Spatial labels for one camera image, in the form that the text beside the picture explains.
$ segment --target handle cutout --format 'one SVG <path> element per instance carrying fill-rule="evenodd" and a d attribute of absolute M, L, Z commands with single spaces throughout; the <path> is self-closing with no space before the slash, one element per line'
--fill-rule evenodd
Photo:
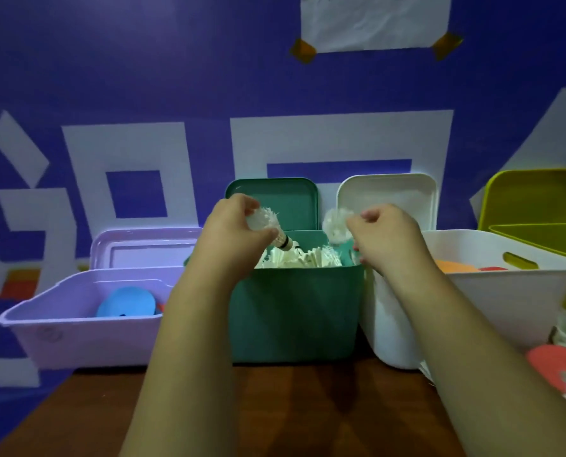
<path fill-rule="evenodd" d="M 539 265 L 535 261 L 527 260 L 511 252 L 503 253 L 503 261 L 518 269 L 539 269 Z"/>

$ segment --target left arm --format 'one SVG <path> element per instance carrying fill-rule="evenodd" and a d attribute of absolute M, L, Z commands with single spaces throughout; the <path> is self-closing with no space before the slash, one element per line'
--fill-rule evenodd
<path fill-rule="evenodd" d="M 245 215 L 258 206 L 237 194 L 209 216 L 166 304 L 121 456 L 236 454 L 228 302 L 276 237 L 247 227 Z"/>

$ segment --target table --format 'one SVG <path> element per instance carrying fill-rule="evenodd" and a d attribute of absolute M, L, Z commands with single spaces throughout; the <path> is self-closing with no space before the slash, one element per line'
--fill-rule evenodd
<path fill-rule="evenodd" d="M 117 456 L 144 372 L 77 371 L 0 443 L 0 457 Z M 333 364 L 235 373 L 239 456 L 464 455 L 427 379 L 365 348 Z"/>

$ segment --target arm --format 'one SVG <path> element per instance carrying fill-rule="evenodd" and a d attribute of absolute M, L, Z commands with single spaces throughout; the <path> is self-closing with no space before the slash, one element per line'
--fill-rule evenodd
<path fill-rule="evenodd" d="M 383 205 L 348 226 L 404 307 L 465 451 L 566 456 L 566 400 L 437 268 L 416 222 Z"/>
<path fill-rule="evenodd" d="M 166 304 L 121 456 L 236 454 L 228 302 L 276 237 L 247 227 L 245 215 L 257 207 L 236 194 L 207 219 Z"/>

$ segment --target yellow lid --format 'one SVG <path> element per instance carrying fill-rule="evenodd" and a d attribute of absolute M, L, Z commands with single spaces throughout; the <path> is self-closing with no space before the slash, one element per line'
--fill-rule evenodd
<path fill-rule="evenodd" d="M 487 183 L 478 229 L 493 225 L 566 223 L 566 168 L 508 170 Z"/>

